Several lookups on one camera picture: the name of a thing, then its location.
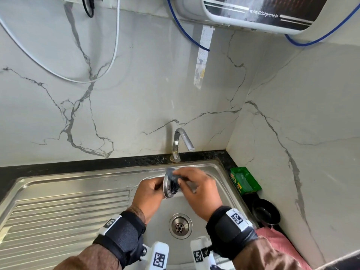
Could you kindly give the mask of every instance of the sink basin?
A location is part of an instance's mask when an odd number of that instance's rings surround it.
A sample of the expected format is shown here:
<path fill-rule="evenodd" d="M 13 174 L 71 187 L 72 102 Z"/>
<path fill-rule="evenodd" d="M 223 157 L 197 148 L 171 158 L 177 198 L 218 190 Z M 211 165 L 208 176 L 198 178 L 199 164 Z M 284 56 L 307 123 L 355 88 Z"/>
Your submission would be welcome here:
<path fill-rule="evenodd" d="M 139 182 L 164 176 L 167 167 L 194 166 L 213 177 L 224 204 L 255 222 L 230 178 L 216 160 L 120 168 L 19 179 L 0 204 L 0 269 L 50 270 L 79 254 L 97 230 L 132 202 Z M 190 241 L 208 236 L 181 192 L 162 201 L 144 243 L 169 245 L 167 269 L 194 269 Z M 139 269 L 133 264 L 127 269 Z"/>

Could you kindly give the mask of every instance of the chrome faucet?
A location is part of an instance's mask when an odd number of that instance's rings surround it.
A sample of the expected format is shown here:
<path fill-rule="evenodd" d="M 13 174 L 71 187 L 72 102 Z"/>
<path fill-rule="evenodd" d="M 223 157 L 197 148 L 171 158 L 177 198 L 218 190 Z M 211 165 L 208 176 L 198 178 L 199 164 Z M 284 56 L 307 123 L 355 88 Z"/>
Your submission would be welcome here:
<path fill-rule="evenodd" d="M 183 128 L 177 128 L 174 134 L 174 143 L 172 145 L 172 154 L 170 156 L 170 160 L 173 162 L 180 162 L 180 156 L 179 156 L 179 139 L 180 136 L 182 137 L 182 140 L 184 141 L 187 149 L 189 152 L 192 152 L 195 150 L 194 145 L 191 143 L 188 135 L 184 131 Z"/>

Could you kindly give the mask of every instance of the green soap box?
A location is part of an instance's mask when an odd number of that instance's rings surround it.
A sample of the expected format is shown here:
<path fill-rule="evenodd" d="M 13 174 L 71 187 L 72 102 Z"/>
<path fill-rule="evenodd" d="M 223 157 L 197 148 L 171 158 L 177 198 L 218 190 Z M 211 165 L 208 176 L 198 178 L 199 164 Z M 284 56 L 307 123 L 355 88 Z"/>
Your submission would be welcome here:
<path fill-rule="evenodd" d="M 261 190 L 261 186 L 246 167 L 231 168 L 230 177 L 241 196 L 246 193 L 252 193 Z"/>

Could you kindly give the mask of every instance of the sink drain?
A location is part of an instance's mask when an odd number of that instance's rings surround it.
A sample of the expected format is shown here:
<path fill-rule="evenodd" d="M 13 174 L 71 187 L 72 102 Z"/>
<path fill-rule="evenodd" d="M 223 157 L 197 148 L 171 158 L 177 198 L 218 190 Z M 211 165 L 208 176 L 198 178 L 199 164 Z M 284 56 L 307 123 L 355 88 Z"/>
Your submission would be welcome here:
<path fill-rule="evenodd" d="M 170 219 L 169 230 L 176 239 L 183 240 L 190 236 L 193 223 L 185 214 L 177 213 Z"/>

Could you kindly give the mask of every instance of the pink towel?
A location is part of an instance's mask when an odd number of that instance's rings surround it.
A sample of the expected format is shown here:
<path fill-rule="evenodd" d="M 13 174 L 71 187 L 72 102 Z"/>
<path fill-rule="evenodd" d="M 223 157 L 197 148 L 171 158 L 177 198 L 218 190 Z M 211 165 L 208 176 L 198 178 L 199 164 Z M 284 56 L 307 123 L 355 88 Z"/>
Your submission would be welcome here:
<path fill-rule="evenodd" d="M 266 238 L 275 250 L 292 256 L 300 263 L 304 270 L 312 270 L 309 264 L 307 264 L 302 256 L 296 251 L 291 242 L 279 231 L 276 231 L 273 228 L 262 227 L 257 229 L 256 233 L 258 236 Z"/>

